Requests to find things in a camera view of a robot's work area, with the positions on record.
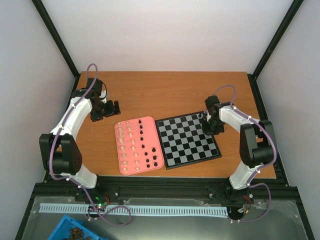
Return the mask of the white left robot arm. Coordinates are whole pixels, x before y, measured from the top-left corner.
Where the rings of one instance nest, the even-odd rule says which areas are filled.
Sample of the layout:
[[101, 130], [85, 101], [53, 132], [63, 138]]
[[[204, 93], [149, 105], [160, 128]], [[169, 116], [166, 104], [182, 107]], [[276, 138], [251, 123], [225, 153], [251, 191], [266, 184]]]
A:
[[76, 139], [87, 116], [97, 122], [120, 113], [119, 102], [108, 99], [106, 85], [97, 78], [89, 78], [86, 87], [71, 94], [69, 106], [57, 126], [39, 137], [44, 169], [56, 181], [74, 181], [86, 188], [92, 201], [101, 200], [104, 188], [97, 184], [98, 176], [83, 164]]

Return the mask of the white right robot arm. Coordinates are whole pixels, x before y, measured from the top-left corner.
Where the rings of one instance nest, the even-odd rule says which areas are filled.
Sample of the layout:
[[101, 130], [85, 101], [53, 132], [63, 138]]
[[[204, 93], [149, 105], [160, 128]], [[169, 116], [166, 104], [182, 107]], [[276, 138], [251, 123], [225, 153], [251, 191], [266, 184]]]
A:
[[240, 163], [223, 186], [222, 197], [229, 203], [238, 202], [251, 186], [253, 178], [277, 159], [273, 125], [258, 120], [230, 102], [221, 103], [216, 95], [205, 101], [206, 110], [201, 119], [202, 131], [209, 136], [225, 132], [225, 124], [239, 133]]

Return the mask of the black and white chessboard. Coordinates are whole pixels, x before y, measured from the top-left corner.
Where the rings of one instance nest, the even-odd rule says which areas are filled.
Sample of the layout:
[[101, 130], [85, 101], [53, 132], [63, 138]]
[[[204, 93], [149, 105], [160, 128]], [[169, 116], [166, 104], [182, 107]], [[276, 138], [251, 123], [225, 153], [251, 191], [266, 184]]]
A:
[[222, 157], [213, 135], [202, 131], [202, 118], [194, 112], [155, 121], [167, 170]]

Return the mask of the pink plastic tray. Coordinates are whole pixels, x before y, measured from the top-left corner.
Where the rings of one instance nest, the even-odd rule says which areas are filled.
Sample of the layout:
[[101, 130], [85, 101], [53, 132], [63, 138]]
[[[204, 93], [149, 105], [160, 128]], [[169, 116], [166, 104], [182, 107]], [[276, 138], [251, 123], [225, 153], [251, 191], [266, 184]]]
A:
[[[158, 170], [164, 166], [164, 155], [154, 118], [145, 116], [117, 122], [114, 126], [114, 132], [118, 165], [122, 175], [135, 175]], [[120, 143], [119, 134], [123, 134], [123, 144]]]

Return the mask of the blue plastic bin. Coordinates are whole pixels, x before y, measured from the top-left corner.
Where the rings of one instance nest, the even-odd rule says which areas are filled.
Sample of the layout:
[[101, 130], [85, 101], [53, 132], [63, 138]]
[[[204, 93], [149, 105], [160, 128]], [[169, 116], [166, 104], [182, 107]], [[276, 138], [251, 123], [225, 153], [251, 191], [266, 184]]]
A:
[[48, 240], [107, 240], [83, 225], [83, 221], [64, 215]]

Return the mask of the black aluminium frame base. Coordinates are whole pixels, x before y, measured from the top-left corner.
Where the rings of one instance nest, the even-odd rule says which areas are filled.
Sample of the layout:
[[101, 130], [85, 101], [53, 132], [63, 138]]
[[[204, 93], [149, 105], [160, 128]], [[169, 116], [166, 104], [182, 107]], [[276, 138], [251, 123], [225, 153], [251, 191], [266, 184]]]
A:
[[[139, 116], [163, 119], [197, 112], [213, 92], [225, 102], [235, 98], [236, 106], [248, 115], [264, 120], [268, 117], [256, 77], [246, 72], [100, 71], [97, 76], [106, 84], [109, 97], [119, 101], [121, 114], [95, 123], [86, 119], [77, 143], [86, 167], [102, 175], [102, 185], [113, 203], [133, 199], [209, 203], [209, 192], [222, 185], [240, 160], [239, 135], [226, 127], [217, 136], [222, 152], [219, 159], [169, 172], [161, 169], [151, 174], [121, 176], [116, 162], [116, 122]], [[231, 223], [217, 218], [133, 218], [122, 227], [97, 221], [97, 232], [107, 232], [109, 239], [293, 240], [302, 239], [303, 234], [309, 240], [314, 239], [299, 191], [289, 185], [280, 160], [256, 178], [255, 183], [266, 183], [253, 190], [255, 197], [264, 200], [271, 193], [273, 201], [295, 201], [298, 217], [289, 218], [286, 210], [270, 210], [265, 217], [251, 223]]]

